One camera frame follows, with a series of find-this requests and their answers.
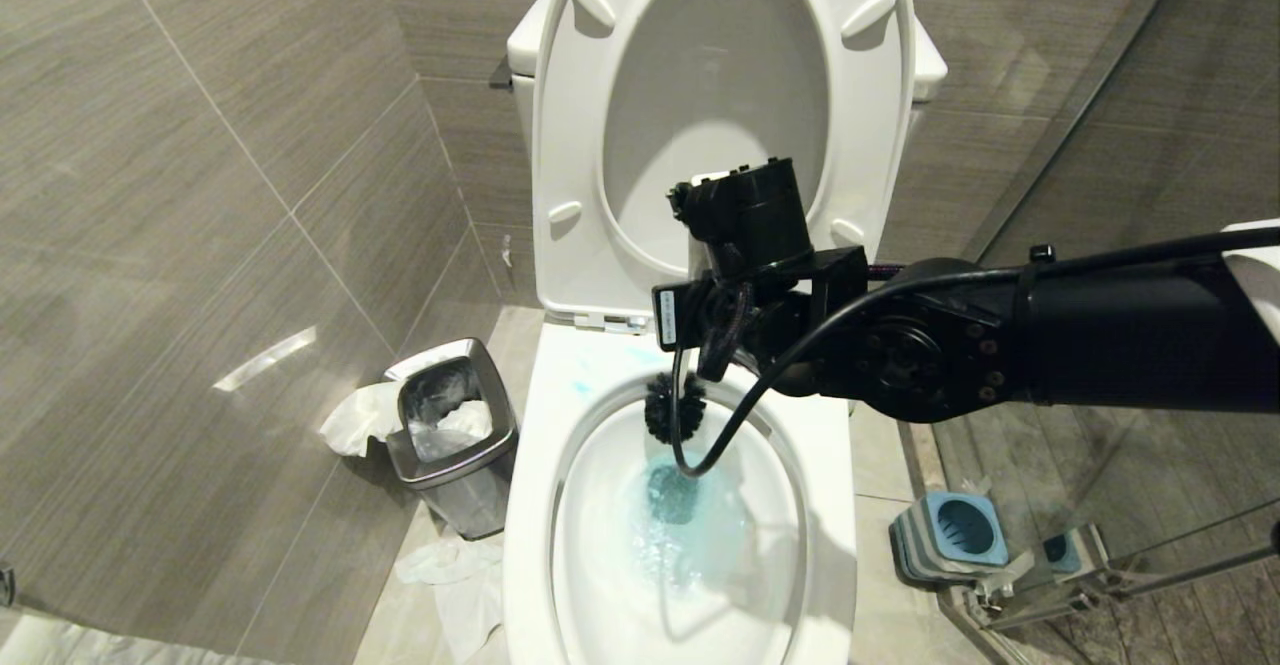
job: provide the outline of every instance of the black cable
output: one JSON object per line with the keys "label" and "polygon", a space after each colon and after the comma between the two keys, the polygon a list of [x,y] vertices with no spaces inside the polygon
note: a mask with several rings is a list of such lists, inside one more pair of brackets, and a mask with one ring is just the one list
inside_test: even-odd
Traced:
{"label": "black cable", "polygon": [[[680,472],[685,473],[685,474],[689,474],[691,472],[691,468],[690,468],[689,463],[685,460],[685,446],[684,446],[684,442],[681,442],[681,437],[680,437],[680,435],[681,435],[681,432],[680,432],[680,398],[681,398],[681,395],[680,395],[680,363],[685,358],[685,344],[681,340],[681,338],[684,338],[685,332],[689,332],[689,327],[692,326],[694,318],[698,317],[699,309],[703,308],[703,302],[707,301],[707,298],[710,294],[710,292],[714,290],[714,286],[716,286],[716,283],[710,281],[710,279],[708,279],[708,281],[704,281],[703,286],[699,288],[699,292],[692,293],[689,297],[689,301],[690,301],[689,309],[685,313],[684,322],[680,324],[680,327],[676,331],[676,352],[675,352],[675,354],[672,354],[672,358],[671,358],[671,423],[668,423],[668,427],[671,428],[671,448],[672,448],[672,451],[675,451],[675,455],[676,455],[676,465],[680,465]],[[698,474],[690,474],[690,477],[698,477]]]}
{"label": "black cable", "polygon": [[892,265],[892,263],[870,263],[867,265],[867,279],[873,283],[887,281],[892,279],[897,272],[901,272],[906,265]]}
{"label": "black cable", "polygon": [[[1157,242],[1155,246],[1138,246],[1130,247],[1130,249],[1116,249],[1114,252],[1103,252],[1102,254],[1089,254],[1084,258],[1078,260],[1064,260],[1061,263],[1039,263],[1038,278],[1061,278],[1066,274],[1079,274],[1079,272],[1093,272],[1093,270],[1101,269],[1124,269],[1129,265],[1140,263],[1155,263],[1160,260],[1171,258],[1189,258],[1189,256],[1197,254],[1221,254],[1224,251],[1229,249],[1251,249],[1251,247],[1266,247],[1266,246],[1280,246],[1280,228],[1254,228],[1254,229],[1242,229],[1242,231],[1220,231],[1212,235],[1202,237],[1188,237],[1183,240],[1170,240],[1170,242]],[[680,347],[680,340],[677,336],[676,341],[676,354],[672,363],[672,448],[676,451],[676,464],[680,465],[680,472],[685,473],[686,477],[699,478],[701,474],[707,474],[719,457],[724,454],[724,448],[728,446],[730,440],[736,435],[737,428],[745,422],[746,416],[750,413],[760,396],[764,396],[764,391],[768,391],[777,382],[777,379],[786,371],[786,368],[800,359],[809,347],[813,347],[814,341],[820,340],[832,329],[836,329],[845,322],[845,320],[854,317],[854,315],[870,308],[870,306],[877,304],[879,301],[887,301],[890,297],[896,295],[913,295],[916,292],[938,290],[942,286],[970,286],[970,285],[993,285],[993,283],[1014,283],[1016,281],[1021,267],[1015,269],[991,269],[991,270],[978,270],[978,272],[955,272],[946,274],[946,276],[937,278],[923,278],[915,281],[908,283],[886,283],[879,290],[868,292],[865,295],[858,297],[858,299],[849,302],[844,308],[836,309],[835,313],[828,315],[823,322],[819,322],[817,327],[812,331],[805,332],[800,340],[796,340],[794,345],[788,347],[782,356],[778,356],[773,364],[760,377],[756,379],[755,384],[750,386],[742,400],[735,407],[733,413],[730,416],[728,422],[724,423],[723,431],[721,431],[719,437],[716,439],[714,445],[703,457],[701,463],[698,465],[690,465],[685,460],[685,454],[680,446],[680,423],[676,402],[678,400],[678,377],[680,377],[680,361],[682,350]]]}

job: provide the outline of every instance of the tissue paper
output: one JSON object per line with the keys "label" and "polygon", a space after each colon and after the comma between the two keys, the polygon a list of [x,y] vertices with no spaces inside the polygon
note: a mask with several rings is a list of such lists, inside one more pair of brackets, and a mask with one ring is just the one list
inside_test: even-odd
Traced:
{"label": "tissue paper", "polygon": [[365,457],[370,436],[379,442],[399,427],[399,399],[402,382],[379,382],[351,393],[320,425],[320,437],[338,455]]}
{"label": "tissue paper", "polygon": [[493,414],[484,400],[467,400],[454,407],[435,427],[411,419],[408,434],[417,459],[433,463],[489,437],[493,434]]}
{"label": "tissue paper", "polygon": [[502,545],[499,538],[466,542],[453,529],[396,564],[403,583],[429,583],[440,629],[454,662],[480,651],[502,623]]}
{"label": "tissue paper", "polygon": [[467,434],[476,441],[481,441],[493,434],[493,414],[489,414],[489,405],[484,400],[467,400],[444,416],[436,428]]}

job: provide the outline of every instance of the toilet seat hinge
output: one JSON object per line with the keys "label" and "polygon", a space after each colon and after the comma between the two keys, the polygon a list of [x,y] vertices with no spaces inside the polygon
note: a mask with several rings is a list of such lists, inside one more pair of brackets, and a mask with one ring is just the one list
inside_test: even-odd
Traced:
{"label": "toilet seat hinge", "polygon": [[650,332],[653,318],[644,315],[573,313],[573,326],[620,334]]}

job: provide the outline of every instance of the paper towel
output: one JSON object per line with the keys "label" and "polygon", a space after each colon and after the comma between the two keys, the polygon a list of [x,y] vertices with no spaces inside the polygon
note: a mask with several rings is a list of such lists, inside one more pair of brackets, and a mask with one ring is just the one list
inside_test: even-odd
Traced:
{"label": "paper towel", "polygon": [[502,624],[502,545],[466,542],[453,529],[396,564],[403,583],[433,586],[440,629],[454,662],[466,662]]}
{"label": "paper towel", "polygon": [[484,400],[467,400],[444,416],[435,427],[442,431],[467,434],[479,442],[493,434],[493,414],[489,413],[489,404]]}
{"label": "paper towel", "polygon": [[387,442],[399,427],[398,399],[403,382],[379,382],[351,393],[320,425],[320,437],[338,455],[365,457],[369,439]]}

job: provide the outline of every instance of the toilet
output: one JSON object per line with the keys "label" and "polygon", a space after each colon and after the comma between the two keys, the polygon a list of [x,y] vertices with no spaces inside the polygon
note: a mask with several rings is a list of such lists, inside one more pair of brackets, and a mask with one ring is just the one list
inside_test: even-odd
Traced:
{"label": "toilet", "polygon": [[[767,393],[690,491],[644,423],[671,368],[650,290],[687,276],[668,188],[771,156],[814,247],[874,258],[913,104],[946,74],[911,0],[538,0],[508,59],[548,311],[507,506],[511,661],[846,662],[849,405]],[[707,384],[692,459],[751,382]]]}

